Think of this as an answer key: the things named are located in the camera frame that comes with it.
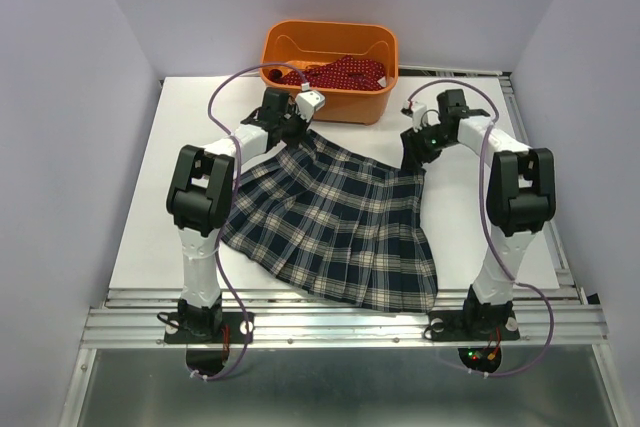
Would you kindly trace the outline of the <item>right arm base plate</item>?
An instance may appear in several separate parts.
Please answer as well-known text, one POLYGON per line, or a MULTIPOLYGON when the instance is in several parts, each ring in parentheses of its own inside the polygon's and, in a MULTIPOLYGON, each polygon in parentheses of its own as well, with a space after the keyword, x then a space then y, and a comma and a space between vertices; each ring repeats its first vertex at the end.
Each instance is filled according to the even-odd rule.
POLYGON ((502 344, 520 339, 514 316, 505 322, 490 320, 473 325, 461 310, 433 311, 422 337, 436 343, 455 343, 463 366, 472 372, 495 374, 501 366, 502 344))

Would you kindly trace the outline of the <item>navy plaid pleated skirt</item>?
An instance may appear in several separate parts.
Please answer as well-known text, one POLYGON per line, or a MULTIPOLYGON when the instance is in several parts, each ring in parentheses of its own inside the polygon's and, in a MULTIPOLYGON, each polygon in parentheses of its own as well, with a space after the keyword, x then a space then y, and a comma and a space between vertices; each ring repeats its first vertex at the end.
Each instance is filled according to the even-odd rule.
POLYGON ((424 180, 309 131, 242 175, 222 240, 313 296, 427 313, 438 280, 421 227, 424 180))

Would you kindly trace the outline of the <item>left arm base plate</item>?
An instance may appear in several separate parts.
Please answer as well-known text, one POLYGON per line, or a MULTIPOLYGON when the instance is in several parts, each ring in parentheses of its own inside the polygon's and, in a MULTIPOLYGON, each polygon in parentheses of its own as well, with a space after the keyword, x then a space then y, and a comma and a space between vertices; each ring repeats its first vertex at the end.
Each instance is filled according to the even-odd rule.
POLYGON ((221 315, 160 312, 163 342, 186 348, 185 364, 192 377, 215 381, 228 377, 253 342, 253 312, 221 315))

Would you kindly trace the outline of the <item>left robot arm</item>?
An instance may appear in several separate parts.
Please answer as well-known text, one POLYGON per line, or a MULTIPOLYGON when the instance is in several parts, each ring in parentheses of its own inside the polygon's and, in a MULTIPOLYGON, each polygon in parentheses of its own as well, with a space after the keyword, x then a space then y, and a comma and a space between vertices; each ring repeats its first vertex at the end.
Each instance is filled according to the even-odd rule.
POLYGON ((242 166, 281 142, 299 142, 324 105, 324 95, 307 84, 294 97, 268 88, 262 104, 226 137, 205 147, 180 149, 166 208, 181 241, 183 288, 177 311, 159 316, 168 335, 210 341, 221 333, 219 236, 232 210, 242 166))

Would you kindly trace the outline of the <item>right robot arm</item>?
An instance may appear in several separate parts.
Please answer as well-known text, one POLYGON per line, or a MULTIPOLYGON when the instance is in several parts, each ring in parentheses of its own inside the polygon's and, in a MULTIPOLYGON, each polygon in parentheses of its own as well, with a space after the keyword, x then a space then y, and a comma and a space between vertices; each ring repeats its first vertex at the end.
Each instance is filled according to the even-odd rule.
POLYGON ((417 169, 456 145, 479 159, 480 220, 487 252, 462 308, 434 313, 427 331, 441 342, 516 340, 518 272, 527 248, 556 212, 554 156, 499 129, 496 105, 470 107, 467 87, 458 81, 438 95, 435 123, 414 95, 401 109, 412 120, 401 135, 403 166, 417 169))

